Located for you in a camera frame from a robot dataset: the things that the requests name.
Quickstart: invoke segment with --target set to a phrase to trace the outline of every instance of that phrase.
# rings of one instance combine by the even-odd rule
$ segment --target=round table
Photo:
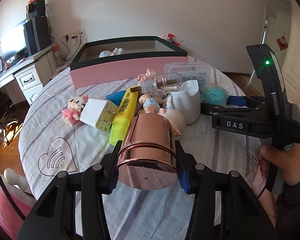
[[[230,95],[244,95],[227,76],[212,68],[210,83],[225,88]],[[73,96],[106,95],[137,84],[137,79],[121,80],[75,89],[69,68],[56,76],[32,104],[19,139],[19,151],[26,178],[38,199],[53,177],[62,170],[82,172],[111,153],[110,132],[103,133],[82,122],[66,124],[61,110]],[[200,114],[178,138],[185,152],[214,171],[237,170],[249,185],[257,173],[256,154],[260,140],[211,127],[211,117]],[[120,181],[111,195],[104,195],[104,208],[111,239],[184,239],[193,195],[186,195],[177,181],[171,187],[142,191]],[[220,194],[216,194],[215,224],[220,223]],[[76,195],[77,233],[82,235],[81,194]]]

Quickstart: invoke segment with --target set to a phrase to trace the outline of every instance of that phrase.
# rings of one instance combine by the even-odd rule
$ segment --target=white desk
[[[0,74],[0,88],[14,79],[31,105],[57,68],[51,46],[29,56]]]

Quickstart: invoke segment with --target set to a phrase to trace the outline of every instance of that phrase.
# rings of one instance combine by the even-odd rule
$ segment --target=sunlight on floor
[[[13,136],[13,130],[11,130],[8,134],[7,134],[7,139],[8,141],[10,141],[10,143],[17,137],[17,135],[21,132],[21,128],[23,126],[23,123],[18,125],[16,128],[15,128],[15,134]]]

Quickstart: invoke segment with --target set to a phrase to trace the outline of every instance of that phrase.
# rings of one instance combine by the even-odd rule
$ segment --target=human hand
[[[258,154],[260,171],[266,175],[269,163],[282,169],[285,182],[294,186],[300,182],[300,143],[294,144],[289,151],[282,151],[270,145],[263,145],[259,148]]]

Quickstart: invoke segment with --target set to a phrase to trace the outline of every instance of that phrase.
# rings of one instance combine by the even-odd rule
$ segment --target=drawer handle
[[[24,80],[23,83],[28,83],[30,80],[32,80],[33,78],[30,78],[29,80]]]

